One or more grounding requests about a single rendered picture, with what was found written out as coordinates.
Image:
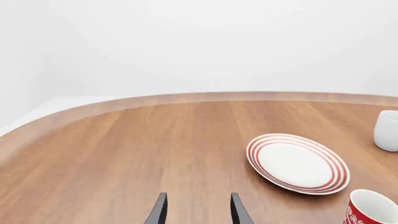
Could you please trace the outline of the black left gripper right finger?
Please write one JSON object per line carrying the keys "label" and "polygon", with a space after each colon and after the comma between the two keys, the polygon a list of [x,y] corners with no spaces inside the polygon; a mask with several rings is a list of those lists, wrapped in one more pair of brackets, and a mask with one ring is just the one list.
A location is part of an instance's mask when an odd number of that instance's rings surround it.
{"label": "black left gripper right finger", "polygon": [[236,192],[231,193],[230,211],[233,224],[254,224]]}

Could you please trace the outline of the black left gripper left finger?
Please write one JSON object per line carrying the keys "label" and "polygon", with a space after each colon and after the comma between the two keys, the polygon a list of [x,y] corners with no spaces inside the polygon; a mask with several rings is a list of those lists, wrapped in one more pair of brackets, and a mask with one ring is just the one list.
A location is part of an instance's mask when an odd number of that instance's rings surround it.
{"label": "black left gripper left finger", "polygon": [[165,224],[167,219],[167,194],[162,192],[144,224]]}

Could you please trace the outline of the white plate with red rings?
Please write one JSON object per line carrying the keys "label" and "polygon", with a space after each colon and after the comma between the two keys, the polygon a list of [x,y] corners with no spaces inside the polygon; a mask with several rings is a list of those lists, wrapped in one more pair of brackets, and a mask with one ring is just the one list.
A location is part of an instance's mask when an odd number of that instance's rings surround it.
{"label": "white plate with red rings", "polygon": [[300,194],[334,194],[346,188],[350,181],[350,171],[340,156],[301,136],[258,136],[246,147],[246,157],[263,178]]}

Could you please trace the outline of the red mug with white pattern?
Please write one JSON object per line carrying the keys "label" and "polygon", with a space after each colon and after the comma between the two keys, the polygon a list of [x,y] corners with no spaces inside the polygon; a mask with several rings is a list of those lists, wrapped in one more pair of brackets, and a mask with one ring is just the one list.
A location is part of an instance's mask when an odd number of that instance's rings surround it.
{"label": "red mug with white pattern", "polygon": [[372,190],[354,190],[343,224],[398,224],[398,205]]}

